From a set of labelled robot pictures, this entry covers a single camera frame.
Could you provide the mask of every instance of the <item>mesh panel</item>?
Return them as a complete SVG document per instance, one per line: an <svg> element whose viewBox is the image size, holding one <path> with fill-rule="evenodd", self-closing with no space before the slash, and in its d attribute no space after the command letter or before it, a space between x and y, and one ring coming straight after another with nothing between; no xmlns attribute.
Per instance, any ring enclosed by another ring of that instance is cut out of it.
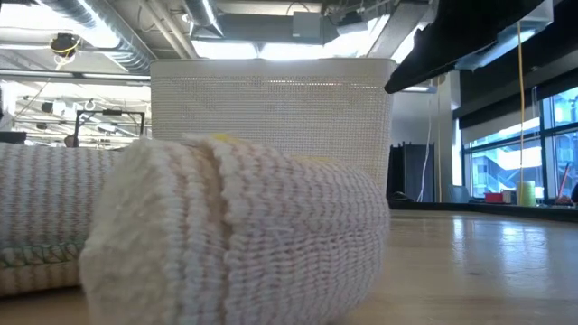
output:
<svg viewBox="0 0 578 325"><path fill-rule="evenodd" d="M289 154L357 165L386 183L392 97L383 85L390 61L323 60L315 69L302 61L225 62L153 65L155 138L226 133Z"/></svg>

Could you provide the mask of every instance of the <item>wooden surface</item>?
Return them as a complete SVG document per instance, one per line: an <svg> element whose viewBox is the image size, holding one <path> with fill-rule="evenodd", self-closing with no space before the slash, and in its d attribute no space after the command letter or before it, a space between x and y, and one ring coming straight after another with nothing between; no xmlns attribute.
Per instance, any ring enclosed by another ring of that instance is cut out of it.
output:
<svg viewBox="0 0 578 325"><path fill-rule="evenodd" d="M88 324L79 290L0 300L0 324ZM396 211L384 273L339 325L578 324L578 225Z"/></svg>

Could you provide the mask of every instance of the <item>metal frame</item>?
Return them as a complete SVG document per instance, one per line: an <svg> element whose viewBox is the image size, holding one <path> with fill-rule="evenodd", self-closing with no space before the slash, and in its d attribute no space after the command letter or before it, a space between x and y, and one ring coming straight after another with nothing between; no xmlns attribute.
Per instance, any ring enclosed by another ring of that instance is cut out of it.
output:
<svg viewBox="0 0 578 325"><path fill-rule="evenodd" d="M555 156L556 156L555 147L552 144L549 144L546 141L546 138L547 138L547 140L551 140L551 139L554 139L554 137L557 135L565 135L565 134L568 134L568 133L571 133L574 131L578 131L578 122L570 123L567 125L561 125L561 126L557 126L557 127L546 128L546 115L545 115L545 113L546 113L546 111L551 112L550 105L544 105L544 101L548 100L548 99L550 99L550 97L538 101L538 110L540 113L540 131L524 134L524 140L525 141L539 140L540 145L542 147L542 178L543 178L543 183L544 183L544 200L551 199L550 194L556 193L556 191L557 191L557 189L556 189L556 186L557 186L556 175L555 174L552 175L551 172L549 172L551 170L551 168L548 168L549 166L553 166L555 164ZM496 148L500 148L504 145L515 144L515 143L519 143L519 142L520 142L520 137L514 136L514 137L510 137L508 139L499 140L499 141L496 141L496 142L493 142L490 144L477 145L477 146L474 146L472 148L467 148L467 149L462 146L462 151L461 151L462 152L461 161L462 161L462 166L463 166L462 178L465 181L467 181L467 183L464 182L464 185L467 186L468 188L471 187L471 164L467 163L468 166L466 167L466 159L468 159L467 155L471 155L473 153L478 153L478 152L482 152L482 151L486 151L486 150L496 149Z"/></svg>
<svg viewBox="0 0 578 325"><path fill-rule="evenodd" d="M79 147L79 130L81 127L80 124L80 116L83 114L102 114L103 116L122 116L123 114L127 115L137 115L141 117L141 125L140 125L140 134L139 136L143 135L145 132L145 113L144 112L128 112L122 110L115 110L115 109L105 109L105 110L79 110L76 111L76 122L74 125L74 148Z"/></svg>

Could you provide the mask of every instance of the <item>striped woven fabric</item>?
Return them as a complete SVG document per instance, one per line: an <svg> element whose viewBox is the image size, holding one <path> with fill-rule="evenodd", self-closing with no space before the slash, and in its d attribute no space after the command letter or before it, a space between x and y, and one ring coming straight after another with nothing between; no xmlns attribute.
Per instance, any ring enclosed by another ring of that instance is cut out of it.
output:
<svg viewBox="0 0 578 325"><path fill-rule="evenodd" d="M125 154L80 258L94 324L322 324L379 273L387 204L357 169L215 138Z"/></svg>
<svg viewBox="0 0 578 325"><path fill-rule="evenodd" d="M119 156L0 144L0 296L79 284L93 203Z"/></svg>

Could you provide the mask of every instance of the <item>glass window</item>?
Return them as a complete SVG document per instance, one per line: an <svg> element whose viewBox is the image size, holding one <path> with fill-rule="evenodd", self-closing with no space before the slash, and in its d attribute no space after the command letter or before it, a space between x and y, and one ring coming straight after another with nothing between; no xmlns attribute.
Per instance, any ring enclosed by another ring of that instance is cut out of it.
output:
<svg viewBox="0 0 578 325"><path fill-rule="evenodd" d="M552 97L554 127L578 122L578 87Z"/></svg>
<svg viewBox="0 0 578 325"><path fill-rule="evenodd" d="M539 140L524 142L524 181L536 182L536 197L544 197L542 179L542 147ZM471 194L483 198L484 193L515 190L520 180L520 143L472 153Z"/></svg>
<svg viewBox="0 0 578 325"><path fill-rule="evenodd" d="M524 134L540 131L540 117L532 118L524 123ZM500 140L511 139L513 137L520 137L521 124L513 125L511 127L500 130L499 132L485 136L481 139L470 143L470 148L482 145L491 144Z"/></svg>
<svg viewBox="0 0 578 325"><path fill-rule="evenodd" d="M556 192L564 182L562 195L570 197L572 189L578 183L578 132L571 132L555 137L555 180ZM564 181L564 174L568 168L567 176Z"/></svg>

